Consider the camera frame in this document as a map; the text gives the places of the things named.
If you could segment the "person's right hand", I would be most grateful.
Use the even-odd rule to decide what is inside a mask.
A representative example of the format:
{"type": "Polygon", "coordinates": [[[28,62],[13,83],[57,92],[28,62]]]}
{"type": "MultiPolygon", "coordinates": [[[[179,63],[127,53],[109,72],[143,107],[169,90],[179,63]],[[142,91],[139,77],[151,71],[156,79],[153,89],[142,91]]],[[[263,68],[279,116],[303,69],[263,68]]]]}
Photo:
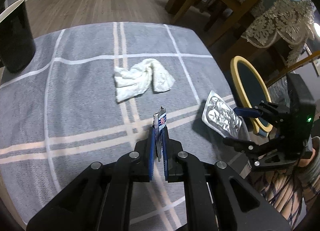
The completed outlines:
{"type": "Polygon", "coordinates": [[[312,155],[309,159],[301,159],[298,163],[298,167],[307,167],[313,160],[314,155],[312,155]]]}

